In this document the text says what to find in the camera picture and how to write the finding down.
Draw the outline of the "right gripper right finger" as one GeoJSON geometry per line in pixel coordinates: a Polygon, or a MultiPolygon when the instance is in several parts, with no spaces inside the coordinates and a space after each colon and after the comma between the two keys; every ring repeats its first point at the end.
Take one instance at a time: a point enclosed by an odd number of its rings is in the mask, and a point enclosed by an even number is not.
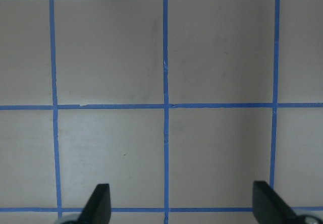
{"type": "Polygon", "coordinates": [[[298,215],[266,181],[253,182],[252,210],[261,224],[299,223],[298,215]]]}

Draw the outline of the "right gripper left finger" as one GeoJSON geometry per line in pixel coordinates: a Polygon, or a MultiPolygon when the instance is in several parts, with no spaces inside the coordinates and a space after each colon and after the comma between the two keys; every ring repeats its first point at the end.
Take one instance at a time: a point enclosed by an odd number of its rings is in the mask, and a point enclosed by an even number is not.
{"type": "Polygon", "coordinates": [[[98,184],[79,215],[77,223],[108,224],[111,214],[110,186],[98,184]]]}

